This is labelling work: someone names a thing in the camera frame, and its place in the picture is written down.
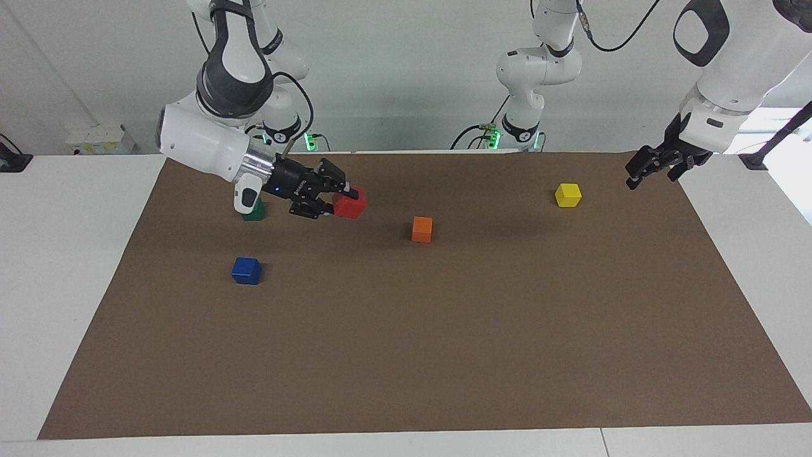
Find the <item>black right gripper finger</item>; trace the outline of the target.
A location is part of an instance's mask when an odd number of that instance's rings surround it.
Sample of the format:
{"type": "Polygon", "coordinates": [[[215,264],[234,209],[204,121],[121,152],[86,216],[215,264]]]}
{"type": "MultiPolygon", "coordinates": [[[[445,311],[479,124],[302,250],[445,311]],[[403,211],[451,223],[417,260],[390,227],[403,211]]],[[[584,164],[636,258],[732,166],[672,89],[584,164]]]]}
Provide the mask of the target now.
{"type": "Polygon", "coordinates": [[[291,202],[289,212],[293,216],[317,220],[320,216],[333,215],[334,205],[323,201],[291,202]]]}
{"type": "Polygon", "coordinates": [[[321,158],[318,164],[318,179],[322,193],[347,194],[351,191],[346,173],[328,158],[321,158]]]}

